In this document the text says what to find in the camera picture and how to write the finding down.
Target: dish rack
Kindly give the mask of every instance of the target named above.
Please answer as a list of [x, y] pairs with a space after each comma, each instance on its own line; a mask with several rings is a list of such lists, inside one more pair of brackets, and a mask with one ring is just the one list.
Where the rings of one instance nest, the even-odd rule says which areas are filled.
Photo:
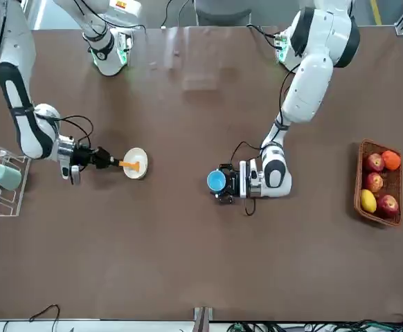
[[21, 173], [21, 184], [16, 190], [6, 190], [0, 186], [0, 216], [18, 216], [28, 179], [30, 159], [0, 147], [0, 165], [18, 169]]

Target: apple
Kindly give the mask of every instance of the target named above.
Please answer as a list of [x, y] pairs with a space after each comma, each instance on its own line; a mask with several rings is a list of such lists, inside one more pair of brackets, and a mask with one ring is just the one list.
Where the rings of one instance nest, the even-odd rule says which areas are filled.
[[367, 157], [365, 168], [368, 171], [381, 172], [384, 168], [384, 160], [379, 154], [371, 154]]
[[371, 192], [378, 192], [383, 187], [383, 179], [376, 172], [369, 173], [365, 179], [365, 188]]
[[378, 210], [386, 216], [395, 216], [398, 214], [399, 206], [397, 201], [391, 195], [384, 195], [377, 201]]

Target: blue cup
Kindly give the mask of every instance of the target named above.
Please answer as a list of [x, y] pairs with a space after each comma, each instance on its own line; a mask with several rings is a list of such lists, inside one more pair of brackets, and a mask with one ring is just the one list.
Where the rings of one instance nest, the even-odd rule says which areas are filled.
[[223, 172], [218, 169], [209, 173], [207, 182], [209, 189], [216, 194], [226, 187], [226, 177]]
[[18, 169], [0, 165], [0, 186], [7, 190], [15, 190], [21, 182], [21, 173]]

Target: tabletop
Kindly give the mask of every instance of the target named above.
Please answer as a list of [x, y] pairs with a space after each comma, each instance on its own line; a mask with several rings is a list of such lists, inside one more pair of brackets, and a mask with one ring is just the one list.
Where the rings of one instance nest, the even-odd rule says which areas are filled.
[[[130, 68], [104, 77], [79, 31], [34, 33], [35, 103], [88, 116], [94, 146], [150, 157], [141, 181], [119, 169], [62, 180], [35, 161], [20, 216], [0, 219], [0, 318], [49, 304], [62, 318], [348, 321], [403, 318], [403, 224], [383, 228], [353, 208], [364, 138], [403, 157], [403, 38], [361, 29], [323, 106], [293, 124], [285, 154], [292, 193], [218, 205], [206, 176], [242, 140], [257, 145], [278, 112], [286, 70], [247, 28], [135, 33]], [[76, 134], [62, 125], [62, 134]], [[18, 151], [0, 91], [0, 145]], [[236, 162], [254, 151], [242, 149]]]

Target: wicker basket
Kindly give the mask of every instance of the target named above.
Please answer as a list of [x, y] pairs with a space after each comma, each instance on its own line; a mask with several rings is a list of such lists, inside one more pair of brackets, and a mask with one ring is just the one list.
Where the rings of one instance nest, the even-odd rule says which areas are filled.
[[366, 175], [366, 171], [364, 171], [363, 169], [363, 162], [371, 154], [382, 154], [386, 150], [394, 151], [396, 154], [402, 157], [400, 152], [389, 147], [384, 147], [383, 145], [378, 145], [370, 140], [364, 140], [363, 142], [361, 142], [359, 148], [359, 162], [357, 165], [357, 178], [355, 180], [354, 207], [356, 211], [358, 211], [358, 213], [370, 220], [383, 223], [384, 225], [397, 227], [402, 223], [403, 212], [402, 165], [400, 165], [400, 167], [395, 171], [389, 171], [385, 169], [384, 171], [380, 172], [380, 175], [383, 178], [383, 188], [380, 191], [374, 193], [376, 199], [385, 194], [394, 196], [400, 207], [399, 214], [397, 214], [393, 218], [384, 218], [377, 212], [374, 212], [373, 214], [368, 213], [362, 210], [360, 206], [360, 194], [361, 190], [363, 189], [363, 177]]

